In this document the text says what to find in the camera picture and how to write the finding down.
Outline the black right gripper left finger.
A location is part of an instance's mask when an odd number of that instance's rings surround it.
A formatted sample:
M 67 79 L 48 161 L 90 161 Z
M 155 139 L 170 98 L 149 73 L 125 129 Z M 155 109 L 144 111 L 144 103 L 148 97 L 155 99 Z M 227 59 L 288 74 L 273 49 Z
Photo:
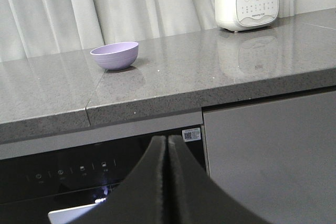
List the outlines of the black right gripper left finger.
M 167 138 L 153 136 L 130 174 L 92 210 L 71 223 L 168 223 L 164 199 Z

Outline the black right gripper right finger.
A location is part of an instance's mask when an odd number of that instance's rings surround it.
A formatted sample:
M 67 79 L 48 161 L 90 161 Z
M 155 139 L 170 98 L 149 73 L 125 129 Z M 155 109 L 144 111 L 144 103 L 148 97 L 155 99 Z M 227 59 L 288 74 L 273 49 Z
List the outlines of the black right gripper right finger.
M 181 136 L 167 146 L 172 223 L 268 223 L 212 181 Z

